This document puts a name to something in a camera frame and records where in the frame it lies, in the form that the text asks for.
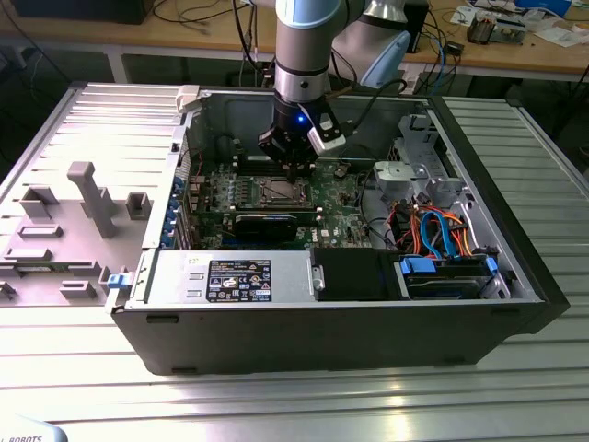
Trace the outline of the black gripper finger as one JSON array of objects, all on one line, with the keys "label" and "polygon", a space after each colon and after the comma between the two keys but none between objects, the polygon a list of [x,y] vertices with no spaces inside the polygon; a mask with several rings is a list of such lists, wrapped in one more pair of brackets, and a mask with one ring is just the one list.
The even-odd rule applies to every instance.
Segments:
[{"label": "black gripper finger", "polygon": [[296,153],[293,157],[293,181],[311,175],[317,159],[316,153]]},{"label": "black gripper finger", "polygon": [[268,130],[258,135],[258,147],[272,161],[277,163],[290,183],[295,182],[293,149],[283,130]]}]

